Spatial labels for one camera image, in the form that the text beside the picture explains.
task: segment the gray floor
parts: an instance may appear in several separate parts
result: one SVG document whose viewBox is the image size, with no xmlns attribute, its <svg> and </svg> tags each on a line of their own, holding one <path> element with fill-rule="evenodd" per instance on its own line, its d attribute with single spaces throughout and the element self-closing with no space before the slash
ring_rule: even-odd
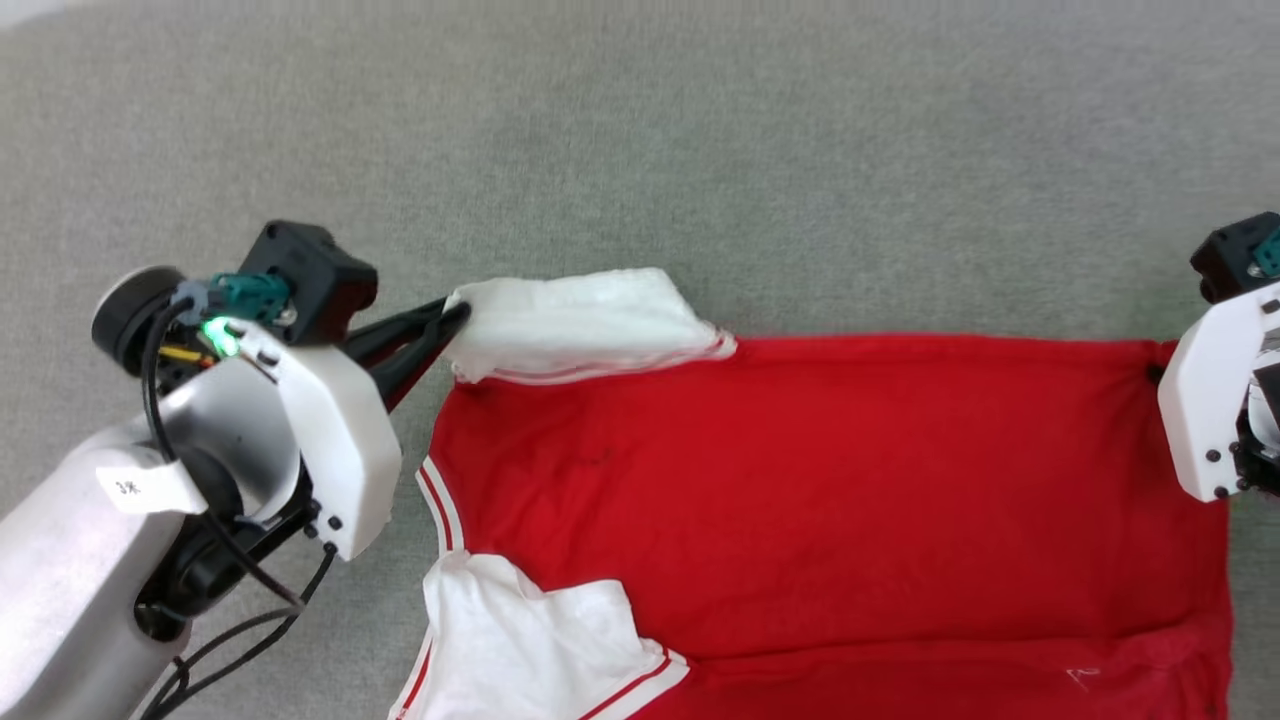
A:
<svg viewBox="0 0 1280 720">
<path fill-rule="evenodd" d="M 1112 338 L 1179 334 L 1203 309 L 1193 247 L 1277 205 L 1262 3 L 361 5 L 113 4 L 0 33 L 0 511 L 136 413 L 88 341 L 113 279 L 234 268 L 276 217 L 375 263 L 383 311 L 654 264 L 742 334 Z M 435 370 L 397 414 L 406 466 L 445 389 Z M 1276 518 L 1235 514 L 1240 719 L 1280 707 Z M 406 473 L 394 523 L 293 634 L 175 717 L 383 717 L 424 629 L 429 524 Z M 298 541 L 269 566 L 301 585 L 317 559 Z M 266 602 L 238 591 L 204 634 Z"/>
</svg>

